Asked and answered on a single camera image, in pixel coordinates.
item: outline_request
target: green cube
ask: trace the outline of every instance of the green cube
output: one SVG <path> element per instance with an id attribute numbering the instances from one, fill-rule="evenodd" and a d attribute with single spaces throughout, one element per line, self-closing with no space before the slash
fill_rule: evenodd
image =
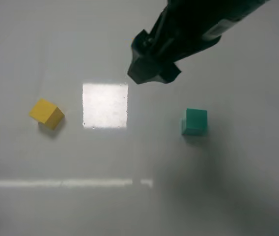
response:
<path id="1" fill-rule="evenodd" d="M 187 109 L 181 119 L 183 135 L 202 136 L 207 133 L 207 111 Z"/>

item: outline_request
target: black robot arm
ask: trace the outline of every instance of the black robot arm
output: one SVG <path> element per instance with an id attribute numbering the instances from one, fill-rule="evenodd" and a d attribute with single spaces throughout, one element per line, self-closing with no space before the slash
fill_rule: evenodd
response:
<path id="1" fill-rule="evenodd" d="M 137 83 L 168 84 L 181 73 L 176 61 L 217 44 L 221 35 L 268 0 L 168 0 L 148 34 L 132 43 L 128 75 Z"/>

